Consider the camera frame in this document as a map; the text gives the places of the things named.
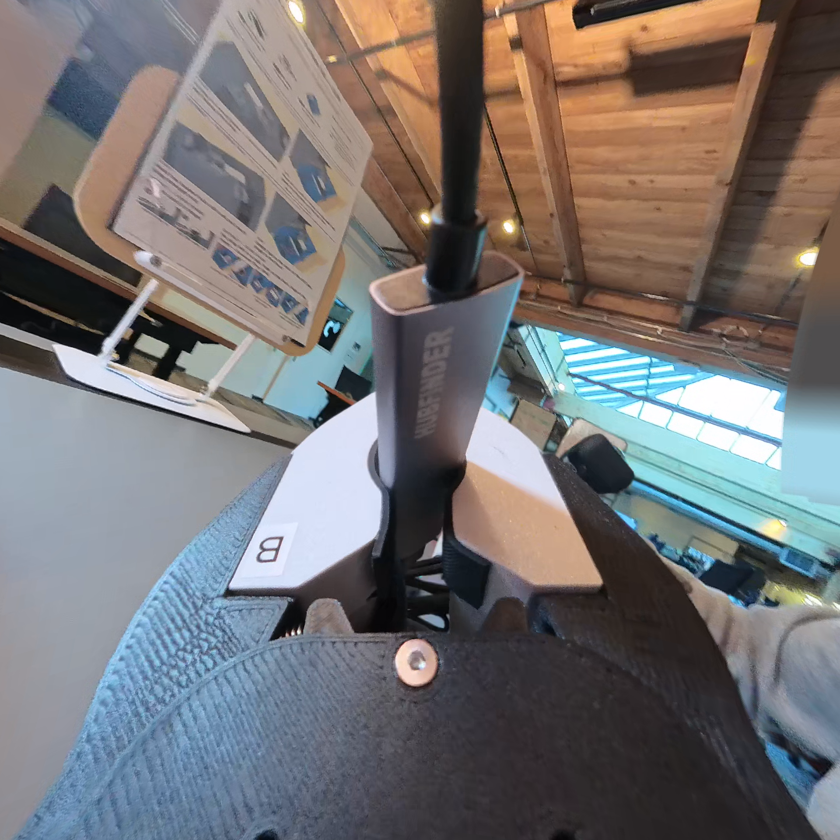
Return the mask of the instruction poster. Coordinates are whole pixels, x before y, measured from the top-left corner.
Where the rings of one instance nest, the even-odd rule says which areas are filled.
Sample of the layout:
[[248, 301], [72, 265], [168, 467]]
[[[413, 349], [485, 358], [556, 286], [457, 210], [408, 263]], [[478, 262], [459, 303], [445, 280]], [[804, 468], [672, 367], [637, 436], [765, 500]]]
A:
[[372, 141], [285, 2], [222, 2], [112, 222], [177, 290], [304, 345]]

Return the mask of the wooden backing board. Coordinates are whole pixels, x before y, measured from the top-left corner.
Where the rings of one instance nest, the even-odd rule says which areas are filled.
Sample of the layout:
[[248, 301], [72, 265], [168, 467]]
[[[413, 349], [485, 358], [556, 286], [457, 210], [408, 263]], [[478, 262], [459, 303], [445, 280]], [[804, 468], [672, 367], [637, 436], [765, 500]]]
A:
[[[115, 234], [111, 223], [180, 84], [181, 76], [173, 70], [153, 65], [142, 67], [123, 92], [77, 180], [73, 203], [80, 224], [93, 242], [124, 264], [134, 263], [134, 255], [139, 249]], [[175, 269], [140, 268], [145, 276], [158, 280], [167, 289], [178, 292], [258, 340], [286, 355], [300, 357], [318, 345], [337, 295], [345, 268], [345, 255], [340, 246], [321, 297], [311, 314], [311, 329], [303, 344], [271, 336], [268, 328], [257, 325], [254, 317], [236, 314], [227, 304], [211, 300], [186, 282], [186, 277], [179, 275]]]

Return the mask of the white poster stand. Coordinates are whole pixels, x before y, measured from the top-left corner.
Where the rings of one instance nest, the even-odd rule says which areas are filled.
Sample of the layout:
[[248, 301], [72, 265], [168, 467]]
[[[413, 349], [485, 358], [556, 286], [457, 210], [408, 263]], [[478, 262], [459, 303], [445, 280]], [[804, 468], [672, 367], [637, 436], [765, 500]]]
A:
[[231, 356], [200, 392], [191, 391], [120, 364], [112, 359], [119, 340], [141, 315], [162, 280], [174, 280], [172, 266], [148, 250], [133, 250], [133, 259], [150, 273], [150, 280], [122, 315], [117, 326], [106, 336], [97, 353], [88, 353], [54, 343], [53, 353], [61, 370], [74, 382], [118, 396], [134, 403], [195, 419], [230, 431], [249, 434], [250, 428], [222, 405], [215, 393], [228, 374], [244, 357], [256, 336], [248, 332]]

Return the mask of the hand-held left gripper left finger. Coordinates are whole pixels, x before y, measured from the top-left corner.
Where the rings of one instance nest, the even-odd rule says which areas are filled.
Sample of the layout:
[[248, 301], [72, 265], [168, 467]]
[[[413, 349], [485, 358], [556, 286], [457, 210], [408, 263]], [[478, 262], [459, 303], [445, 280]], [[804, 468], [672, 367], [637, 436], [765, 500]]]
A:
[[228, 584], [232, 595], [280, 595], [306, 612], [338, 601], [354, 630], [391, 631], [376, 596], [372, 552], [382, 493], [369, 456], [374, 399], [363, 399], [292, 452]]

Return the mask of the grey usb hub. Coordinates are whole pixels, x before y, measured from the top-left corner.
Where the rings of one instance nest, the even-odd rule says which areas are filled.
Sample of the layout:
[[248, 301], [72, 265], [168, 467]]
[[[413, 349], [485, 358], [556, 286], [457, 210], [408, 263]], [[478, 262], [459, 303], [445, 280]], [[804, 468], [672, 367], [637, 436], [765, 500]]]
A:
[[490, 251], [461, 297], [434, 292], [424, 266], [369, 288], [381, 541], [394, 560], [410, 559], [443, 527], [522, 276], [512, 259]]

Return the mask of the black wall sign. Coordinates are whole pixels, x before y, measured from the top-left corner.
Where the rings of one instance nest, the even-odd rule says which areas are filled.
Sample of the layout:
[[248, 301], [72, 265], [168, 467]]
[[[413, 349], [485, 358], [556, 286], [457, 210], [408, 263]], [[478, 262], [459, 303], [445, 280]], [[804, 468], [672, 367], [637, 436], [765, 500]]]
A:
[[329, 310], [318, 338], [318, 346], [327, 352], [332, 352], [334, 345], [341, 336], [344, 328], [348, 325], [354, 311], [342, 300], [336, 298]]

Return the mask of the person's right forearm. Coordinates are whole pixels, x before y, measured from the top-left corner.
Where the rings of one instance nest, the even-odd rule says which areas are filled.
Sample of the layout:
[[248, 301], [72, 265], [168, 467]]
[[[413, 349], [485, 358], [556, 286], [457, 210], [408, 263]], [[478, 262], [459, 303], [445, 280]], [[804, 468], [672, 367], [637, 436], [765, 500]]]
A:
[[839, 838], [839, 617], [734, 604], [664, 560], [715, 639], [773, 768], [821, 838]]

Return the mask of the black-legged wooden desk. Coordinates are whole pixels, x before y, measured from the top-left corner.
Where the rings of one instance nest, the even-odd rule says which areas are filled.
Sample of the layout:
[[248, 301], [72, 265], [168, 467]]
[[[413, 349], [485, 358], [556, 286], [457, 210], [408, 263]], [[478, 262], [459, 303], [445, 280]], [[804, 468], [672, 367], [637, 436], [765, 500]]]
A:
[[[119, 280], [44, 239], [2, 220], [1, 320], [4, 326], [90, 353], [115, 328], [139, 294]], [[183, 354], [199, 344], [228, 350], [234, 342], [148, 301], [123, 331], [112, 358], [128, 364], [141, 338], [164, 345], [152, 375], [169, 379]]]

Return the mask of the glass skylight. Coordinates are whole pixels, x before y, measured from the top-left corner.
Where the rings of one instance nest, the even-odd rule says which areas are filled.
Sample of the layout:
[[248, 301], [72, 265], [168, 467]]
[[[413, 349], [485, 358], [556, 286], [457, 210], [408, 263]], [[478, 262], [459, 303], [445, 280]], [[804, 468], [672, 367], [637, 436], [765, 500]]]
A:
[[588, 403], [781, 470], [786, 392], [689, 364], [549, 332], [557, 372]]

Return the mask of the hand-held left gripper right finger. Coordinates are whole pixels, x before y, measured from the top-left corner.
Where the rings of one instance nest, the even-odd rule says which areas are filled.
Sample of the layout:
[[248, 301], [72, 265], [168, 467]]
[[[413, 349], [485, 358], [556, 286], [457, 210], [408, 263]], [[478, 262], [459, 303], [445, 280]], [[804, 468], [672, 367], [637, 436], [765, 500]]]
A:
[[602, 576], [536, 445], [480, 408], [443, 530], [444, 579], [471, 610], [592, 594]]

